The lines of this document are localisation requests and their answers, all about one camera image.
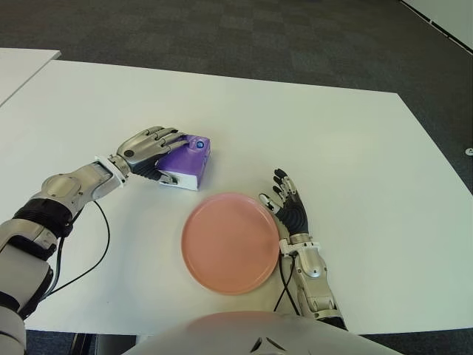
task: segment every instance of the wire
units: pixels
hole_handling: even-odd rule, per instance
[[[59,240],[59,246],[58,246],[58,253],[56,255],[56,270],[54,271],[54,280],[51,283],[51,286],[47,289],[47,291],[44,293],[43,297],[40,299],[40,301],[44,300],[46,297],[48,297],[54,287],[58,284],[59,280],[59,274],[61,273],[61,256],[62,256],[62,245],[64,244],[64,241],[66,240],[65,237],[62,237],[61,240]]]
[[[284,286],[284,288],[283,288],[281,294],[279,295],[279,299],[278,299],[276,305],[274,306],[273,312],[276,312],[276,310],[279,307],[279,304],[282,300],[282,296],[284,296],[284,293],[286,292],[287,296],[289,297],[290,304],[294,308],[294,311],[296,312],[296,314],[298,316],[300,316],[300,313],[299,313],[299,310],[297,309],[296,303],[294,302],[294,299],[293,299],[292,295],[290,294],[289,288],[287,287],[290,283],[290,280],[292,279],[293,272],[294,272],[294,267],[296,266],[296,256],[293,256],[293,255],[289,255],[289,256],[292,258],[292,262],[290,264],[289,278],[287,279],[287,282],[286,282],[285,277],[284,277],[284,273],[282,271],[282,254],[279,254],[279,274],[281,275],[281,281],[282,281],[282,285]]]
[[[98,266],[98,264],[100,264],[102,262],[102,260],[104,259],[106,253],[108,252],[109,250],[109,245],[110,245],[110,225],[109,225],[109,221],[106,219],[106,215],[105,215],[105,212],[103,212],[103,209],[101,207],[101,205],[99,205],[97,203],[97,201],[93,201],[95,203],[95,205],[97,205],[98,209],[100,209],[101,211],[101,214],[103,216],[103,219],[105,220],[105,224],[106,224],[106,233],[107,233],[107,240],[106,240],[106,247],[105,247],[105,250],[103,251],[103,254],[102,254],[102,257],[99,259],[99,261],[96,262],[95,265],[93,265],[93,267],[91,267],[90,269],[88,269],[87,271],[85,271],[84,273],[80,274],[79,276],[77,276],[75,279],[72,279],[70,280],[68,283],[65,283],[63,284],[61,287],[58,287],[57,289],[55,289],[54,291],[51,291],[50,293],[48,293],[48,296],[51,296],[52,294],[55,294],[56,292],[62,290],[63,288],[69,286],[71,283],[74,283],[75,281],[79,280],[80,278],[86,276],[89,272],[91,272],[94,268],[96,268]]]

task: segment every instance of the white table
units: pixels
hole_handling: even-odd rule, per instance
[[[51,61],[0,109],[0,122],[0,220],[44,178],[113,153],[148,126],[212,139],[201,192],[132,176],[101,201],[109,254],[40,304],[30,329],[156,334],[218,311],[272,310],[277,272],[249,294],[215,294],[186,270],[180,232],[209,195],[270,192],[278,166],[299,187],[351,331],[473,326],[473,199],[396,94]],[[87,206],[64,245],[59,284],[89,268],[105,242]]]
[[[0,106],[48,61],[60,55],[58,50],[0,48]]]

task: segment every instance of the wall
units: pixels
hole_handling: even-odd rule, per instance
[[[473,0],[404,0],[473,48]]]

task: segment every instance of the pink plate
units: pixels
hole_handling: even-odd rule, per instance
[[[244,294],[271,275],[279,233],[270,213],[234,193],[204,200],[189,216],[181,242],[194,279],[221,294]]]

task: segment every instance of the purple box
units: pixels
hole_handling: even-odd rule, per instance
[[[177,185],[167,186],[197,191],[210,155],[210,139],[185,135],[181,140],[188,141],[188,144],[159,159],[156,169],[167,172],[177,179]]]

